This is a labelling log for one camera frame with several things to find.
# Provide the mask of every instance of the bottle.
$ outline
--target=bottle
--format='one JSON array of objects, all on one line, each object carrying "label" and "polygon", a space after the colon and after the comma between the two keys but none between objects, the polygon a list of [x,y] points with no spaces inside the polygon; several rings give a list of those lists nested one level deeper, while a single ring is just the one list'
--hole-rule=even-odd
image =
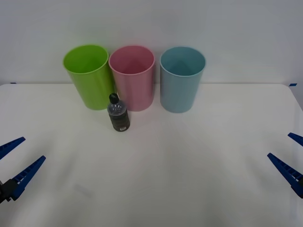
[{"label": "bottle", "polygon": [[130,126],[127,108],[116,93],[109,95],[110,104],[107,106],[107,111],[116,131],[125,131]]}]

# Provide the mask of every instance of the table surface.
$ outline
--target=table surface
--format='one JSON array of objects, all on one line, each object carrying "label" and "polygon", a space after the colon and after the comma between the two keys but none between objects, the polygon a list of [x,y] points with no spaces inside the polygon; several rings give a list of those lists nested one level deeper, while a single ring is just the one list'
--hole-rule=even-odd
[{"label": "table surface", "polygon": [[303,113],[279,84],[203,84],[193,108],[169,113],[159,85],[126,132],[92,111],[72,84],[0,86],[4,182],[46,161],[1,227],[302,226],[303,201],[267,158],[303,172]]}]

